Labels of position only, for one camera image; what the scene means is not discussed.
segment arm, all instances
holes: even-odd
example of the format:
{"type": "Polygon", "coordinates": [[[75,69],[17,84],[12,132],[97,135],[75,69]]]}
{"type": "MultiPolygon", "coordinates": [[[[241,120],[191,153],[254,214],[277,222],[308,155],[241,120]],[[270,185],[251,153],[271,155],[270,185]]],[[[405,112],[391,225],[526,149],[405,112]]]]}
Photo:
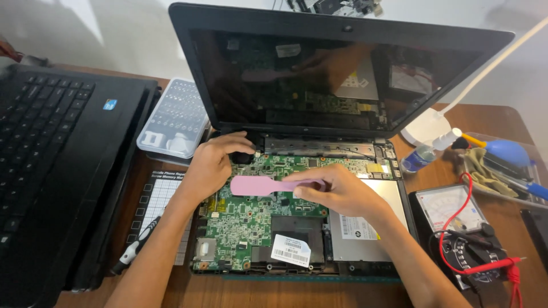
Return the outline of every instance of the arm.
{"type": "Polygon", "coordinates": [[[350,171],[334,164],[293,173],[283,180],[305,179],[323,179],[331,184],[331,190],[319,192],[297,187],[294,191],[297,197],[320,203],[345,216],[364,217],[375,228],[415,307],[471,307],[401,224],[388,203],[350,171]]]}
{"type": "Polygon", "coordinates": [[[110,296],[105,307],[160,307],[177,248],[194,209],[219,190],[232,173],[227,154],[253,154],[245,132],[224,135],[200,145],[165,208],[158,225],[110,296]]]}

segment motherboard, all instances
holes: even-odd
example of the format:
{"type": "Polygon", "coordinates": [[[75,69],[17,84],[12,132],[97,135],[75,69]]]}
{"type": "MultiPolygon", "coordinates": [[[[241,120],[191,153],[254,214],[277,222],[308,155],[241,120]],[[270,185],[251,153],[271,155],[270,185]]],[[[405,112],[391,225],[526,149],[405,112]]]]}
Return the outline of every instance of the motherboard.
{"type": "MultiPolygon", "coordinates": [[[[249,270],[252,262],[270,256],[270,250],[265,250],[273,243],[273,228],[289,224],[289,230],[292,230],[296,224],[292,219],[295,218],[314,225],[310,230],[319,231],[321,236],[321,220],[329,215],[326,207],[296,198],[292,192],[274,192],[264,197],[234,196],[230,191],[230,181],[235,175],[266,175],[281,180],[293,172],[340,163],[362,179],[376,178],[373,175],[377,174],[383,174],[384,179],[393,179],[393,162],[389,159],[280,156],[256,152],[251,164],[233,164],[227,184],[199,208],[192,269],[249,270]]],[[[311,247],[312,256],[316,253],[316,260],[323,261],[321,238],[319,244],[321,246],[316,252],[311,247]]]]}

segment wooden table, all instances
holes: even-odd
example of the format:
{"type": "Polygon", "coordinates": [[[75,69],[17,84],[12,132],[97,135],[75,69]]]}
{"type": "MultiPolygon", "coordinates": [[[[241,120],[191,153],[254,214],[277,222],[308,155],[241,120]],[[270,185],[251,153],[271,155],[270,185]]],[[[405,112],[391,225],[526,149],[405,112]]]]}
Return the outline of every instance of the wooden table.
{"type": "MultiPolygon", "coordinates": [[[[83,67],[62,66],[66,69],[106,75],[135,75],[87,69],[83,67]]],[[[167,79],[159,79],[159,85],[165,88],[167,79]]],[[[437,104],[440,110],[444,105],[437,104]]],[[[458,105],[446,114],[452,127],[464,132],[476,132],[485,135],[515,140],[526,144],[533,141],[515,109],[503,106],[458,105]]],[[[405,156],[412,146],[399,135],[391,139],[398,157],[405,156]]],[[[120,256],[127,231],[138,204],[140,190],[153,169],[184,170],[184,167],[161,163],[148,159],[139,151],[136,163],[131,170],[128,190],[125,192],[122,213],[117,230],[112,239],[113,261],[120,256]]],[[[407,192],[431,187],[454,184],[456,171],[450,156],[438,159],[414,175],[406,174],[404,182],[407,192]]],[[[529,234],[520,216],[521,206],[515,202],[486,197],[475,193],[481,210],[495,228],[498,238],[510,256],[526,256],[521,262],[521,292],[526,308],[545,307],[548,303],[548,275],[533,246],[529,234]]],[[[61,294],[56,307],[103,307],[121,277],[108,277],[102,286],[83,294],[61,294]]],[[[508,283],[496,283],[482,291],[486,307],[508,307],[508,283]]],[[[477,297],[466,294],[474,307],[479,307],[477,297]]],[[[203,277],[190,275],[186,266],[174,266],[165,292],[164,307],[411,307],[411,302],[401,284],[359,284],[359,283],[323,283],[323,282],[256,282],[230,281],[221,277],[203,277]]]]}

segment left hand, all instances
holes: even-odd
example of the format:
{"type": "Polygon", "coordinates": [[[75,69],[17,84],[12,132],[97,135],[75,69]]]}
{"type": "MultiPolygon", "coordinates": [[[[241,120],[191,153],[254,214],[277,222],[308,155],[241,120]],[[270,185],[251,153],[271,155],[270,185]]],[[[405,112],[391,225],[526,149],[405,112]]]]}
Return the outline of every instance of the left hand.
{"type": "Polygon", "coordinates": [[[246,139],[246,135],[247,132],[237,132],[201,144],[194,152],[192,163],[177,189],[180,198],[195,206],[221,189],[232,174],[228,154],[255,153],[253,143],[246,139]]]}

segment black laptop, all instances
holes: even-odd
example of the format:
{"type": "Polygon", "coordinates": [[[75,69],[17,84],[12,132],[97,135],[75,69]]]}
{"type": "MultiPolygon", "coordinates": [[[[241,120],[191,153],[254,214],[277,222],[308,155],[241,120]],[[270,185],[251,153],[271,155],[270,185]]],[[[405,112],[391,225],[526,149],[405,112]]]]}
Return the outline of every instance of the black laptop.
{"type": "MultiPolygon", "coordinates": [[[[342,16],[174,3],[175,32],[212,126],[248,131],[254,155],[232,176],[284,176],[338,163],[416,235],[388,138],[472,74],[513,33],[342,16]]],[[[197,275],[393,281],[382,240],[292,192],[236,196],[230,181],[199,206],[189,239],[197,275]]]]}
{"type": "Polygon", "coordinates": [[[157,83],[12,65],[0,80],[0,306],[100,285],[157,83]]]}

